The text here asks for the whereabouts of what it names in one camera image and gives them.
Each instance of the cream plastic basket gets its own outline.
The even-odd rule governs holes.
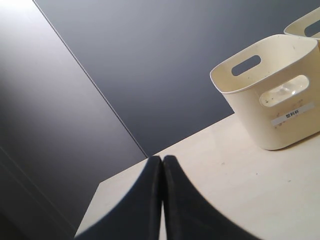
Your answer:
[[[284,30],[287,35],[309,37],[318,40],[320,47],[320,7],[291,23]]]
[[[279,34],[225,60],[210,77],[257,145],[276,150],[320,131],[319,62],[315,39]]]

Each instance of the white plastic storage bin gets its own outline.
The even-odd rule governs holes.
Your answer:
[[[320,47],[320,7],[291,23],[284,30],[285,34],[314,38]]]
[[[276,150],[320,131],[320,51],[307,37],[273,35],[210,73],[248,133]]]

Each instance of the label sticker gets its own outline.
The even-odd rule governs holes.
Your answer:
[[[292,119],[300,114],[303,114],[305,113],[306,111],[310,110],[310,109],[313,109],[315,107],[315,103],[314,102],[310,102],[306,105],[303,105],[299,108],[296,108],[288,113],[286,113],[285,115],[282,115],[276,119],[273,119],[271,121],[271,124],[273,126],[276,126],[276,125],[279,125],[279,124],[282,124],[283,122],[289,120],[289,119]]]

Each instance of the dark gray wall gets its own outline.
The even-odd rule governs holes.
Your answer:
[[[146,156],[32,0],[0,3],[0,35],[0,212],[32,240],[53,220],[75,233],[98,184]],[[52,219],[34,232],[37,205]]]
[[[149,154],[225,118],[211,69],[317,0],[36,0]]]

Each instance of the wooden table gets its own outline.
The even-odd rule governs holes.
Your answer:
[[[158,153],[175,155],[202,195],[266,240],[320,239],[320,134],[283,150],[256,146],[236,115]],[[142,171],[142,161],[98,186],[77,234],[108,213]],[[166,239],[162,218],[160,239]]]

